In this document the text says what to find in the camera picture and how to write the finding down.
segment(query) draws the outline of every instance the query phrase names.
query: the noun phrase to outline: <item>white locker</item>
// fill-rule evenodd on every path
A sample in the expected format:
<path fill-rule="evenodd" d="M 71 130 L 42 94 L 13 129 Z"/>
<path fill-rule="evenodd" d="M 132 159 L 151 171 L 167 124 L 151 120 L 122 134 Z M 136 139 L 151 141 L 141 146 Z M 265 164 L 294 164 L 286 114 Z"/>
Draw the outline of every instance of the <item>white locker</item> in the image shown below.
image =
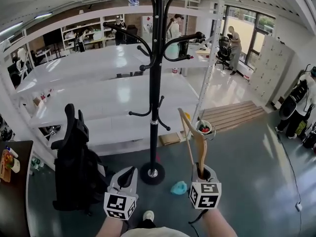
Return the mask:
<path fill-rule="evenodd" d="M 265 36 L 255 72 L 249 82 L 251 90 L 264 104 L 276 97 L 293 56 L 291 48 L 272 36 Z"/>

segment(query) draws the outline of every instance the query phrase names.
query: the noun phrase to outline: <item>sneaker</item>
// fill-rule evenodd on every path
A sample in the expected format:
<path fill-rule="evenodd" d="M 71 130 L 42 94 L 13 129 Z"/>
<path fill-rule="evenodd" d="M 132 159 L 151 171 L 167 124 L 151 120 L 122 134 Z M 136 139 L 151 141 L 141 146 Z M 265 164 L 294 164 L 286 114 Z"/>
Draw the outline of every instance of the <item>sneaker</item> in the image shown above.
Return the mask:
<path fill-rule="evenodd" d="M 276 132 L 283 132 L 283 131 L 279 130 L 279 129 L 277 128 L 277 126 L 275 127 L 275 130 L 276 130 Z"/>
<path fill-rule="evenodd" d="M 153 211 L 145 211 L 143 215 L 143 220 L 150 219 L 152 222 L 154 221 L 154 212 Z"/>
<path fill-rule="evenodd" d="M 292 139 L 295 139 L 296 137 L 297 137 L 297 134 L 295 133 L 293 137 L 289 137 L 289 136 L 288 136 L 287 138 L 290 139 L 290 140 L 292 140 Z"/>

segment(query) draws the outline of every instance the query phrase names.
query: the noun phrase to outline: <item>power plug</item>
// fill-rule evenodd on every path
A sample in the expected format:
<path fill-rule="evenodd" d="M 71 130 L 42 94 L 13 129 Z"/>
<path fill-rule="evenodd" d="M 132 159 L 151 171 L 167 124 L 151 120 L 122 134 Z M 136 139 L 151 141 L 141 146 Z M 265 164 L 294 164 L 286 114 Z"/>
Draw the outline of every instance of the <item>power plug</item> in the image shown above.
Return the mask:
<path fill-rule="evenodd" d="M 301 202 L 296 203 L 295 208 L 298 212 L 302 211 L 303 207 L 301 205 Z"/>

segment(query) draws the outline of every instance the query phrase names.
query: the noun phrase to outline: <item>black coat rack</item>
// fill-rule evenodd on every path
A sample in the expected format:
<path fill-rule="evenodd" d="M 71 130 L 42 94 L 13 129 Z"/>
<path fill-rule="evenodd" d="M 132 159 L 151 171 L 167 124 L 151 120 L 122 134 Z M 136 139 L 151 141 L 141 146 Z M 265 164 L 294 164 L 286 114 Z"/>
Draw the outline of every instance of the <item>black coat rack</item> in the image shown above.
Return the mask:
<path fill-rule="evenodd" d="M 165 57 L 168 61 L 182 61 L 185 59 L 190 59 L 191 56 L 187 55 L 185 57 L 179 57 L 176 59 L 169 59 L 165 55 L 166 49 L 173 43 L 191 40 L 191 39 L 201 39 L 203 34 L 197 32 L 192 35 L 179 37 L 172 39 L 166 43 L 166 31 L 167 31 L 167 21 L 168 21 L 168 11 L 173 0 L 169 0 L 164 7 L 164 0 L 151 0 L 153 5 L 153 39 L 152 39 L 152 49 L 149 48 L 148 44 L 136 35 L 130 34 L 124 29 L 116 27 L 113 24 L 103 23 L 103 26 L 114 29 L 118 32 L 129 35 L 138 41 L 140 41 L 146 48 L 146 51 L 141 47 L 137 46 L 146 56 L 150 58 L 149 65 L 141 65 L 140 71 L 145 71 L 150 69 L 150 79 L 149 79 L 149 111 L 145 114 L 139 114 L 134 112 L 129 112 L 130 115 L 135 115 L 139 117 L 144 117 L 152 113 L 152 119 L 150 121 L 150 162 L 144 164 L 140 169 L 140 177 L 146 183 L 150 185 L 157 185 L 164 180 L 165 171 L 162 165 L 156 162 L 156 151 L 157 151 L 157 139 L 158 139 L 158 123 L 160 123 L 167 131 L 170 127 L 165 125 L 159 118 L 159 108 L 162 104 L 164 96 L 160 97 L 160 79 L 161 79 L 161 66 L 162 59 Z"/>

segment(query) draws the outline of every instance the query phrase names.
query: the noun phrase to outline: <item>wooden platform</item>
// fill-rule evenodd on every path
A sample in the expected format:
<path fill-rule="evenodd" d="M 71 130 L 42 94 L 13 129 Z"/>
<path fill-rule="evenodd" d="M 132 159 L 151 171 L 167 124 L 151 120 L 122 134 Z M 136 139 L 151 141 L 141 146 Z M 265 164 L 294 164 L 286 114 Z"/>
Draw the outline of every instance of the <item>wooden platform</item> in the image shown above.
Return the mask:
<path fill-rule="evenodd" d="M 252 101 L 206 109 L 199 117 L 216 127 L 216 131 L 232 129 L 244 122 L 266 113 L 262 107 L 257 107 Z"/>

